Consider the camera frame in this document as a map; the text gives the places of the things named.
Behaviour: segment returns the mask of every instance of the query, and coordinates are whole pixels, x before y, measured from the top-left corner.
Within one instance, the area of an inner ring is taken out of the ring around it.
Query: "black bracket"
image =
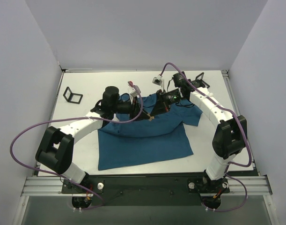
[[[206,85],[207,88],[210,88],[210,85],[203,80],[203,76],[204,76],[204,72],[202,72],[201,74],[196,76],[195,80],[200,80],[204,85]]]
[[[66,88],[64,94],[63,94],[64,98],[66,99],[67,102],[70,102],[70,103],[74,103],[74,104],[80,104],[81,103],[81,99],[83,97],[82,94],[75,94],[75,93],[72,93],[71,89],[69,87]],[[78,102],[74,102],[72,101],[72,98],[73,96],[80,96],[80,99]]]

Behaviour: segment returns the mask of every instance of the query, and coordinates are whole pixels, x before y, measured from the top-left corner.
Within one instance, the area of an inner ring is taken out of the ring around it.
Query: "connector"
[[[139,89],[137,85],[135,85],[135,87],[138,91],[136,91],[134,87],[130,86],[130,84],[128,84],[128,86],[129,86],[128,88],[129,98],[130,98],[130,101],[132,102],[132,99],[138,96],[141,93],[141,90]]]
[[[163,82],[163,78],[159,75],[157,75],[157,77],[153,78],[152,83],[157,84],[159,86],[161,86]]]

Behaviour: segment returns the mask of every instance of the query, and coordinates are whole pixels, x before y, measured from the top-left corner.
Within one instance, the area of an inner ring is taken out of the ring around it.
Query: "black metal bracket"
[[[201,204],[200,193],[217,194],[221,189],[220,185],[213,188],[208,183],[204,183],[203,176],[202,172],[89,175],[87,181],[93,184],[94,192],[101,194],[106,206],[190,206]],[[97,188],[100,182],[104,184],[102,190]],[[189,186],[191,182],[195,184],[194,189]],[[62,193],[85,194],[86,191],[75,188],[68,181],[64,181]],[[100,200],[93,197],[92,205],[99,203]]]
[[[195,80],[200,80],[204,85],[206,85],[207,88],[210,88],[210,85],[203,80],[203,76],[204,76],[204,72],[202,72],[201,74],[196,76]]]
[[[66,99],[67,102],[70,102],[70,103],[74,103],[74,104],[80,104],[81,103],[81,100],[82,100],[82,97],[83,95],[82,94],[76,94],[76,93],[72,93],[71,89],[69,87],[66,88],[64,94],[63,94],[64,98]],[[74,102],[72,101],[73,97],[74,96],[80,96],[78,102]]]

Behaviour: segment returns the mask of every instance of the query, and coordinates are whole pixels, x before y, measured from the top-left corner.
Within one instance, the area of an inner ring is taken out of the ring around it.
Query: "screw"
[[[100,182],[100,183],[97,184],[98,190],[102,190],[103,187],[104,187],[104,184],[103,184],[103,183]]]
[[[194,189],[195,188],[195,184],[193,182],[189,183],[189,189]]]

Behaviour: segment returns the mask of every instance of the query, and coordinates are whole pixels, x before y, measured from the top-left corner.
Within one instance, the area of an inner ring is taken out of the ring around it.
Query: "white wall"
[[[16,134],[47,120],[61,71],[41,30],[23,0],[0,1],[0,225],[12,224],[30,170],[16,164],[9,146]],[[15,154],[34,165],[44,127],[15,145]]]
[[[62,68],[158,71],[229,69],[267,0],[26,2]]]
[[[286,0],[269,0],[229,71],[256,165],[286,224]]]

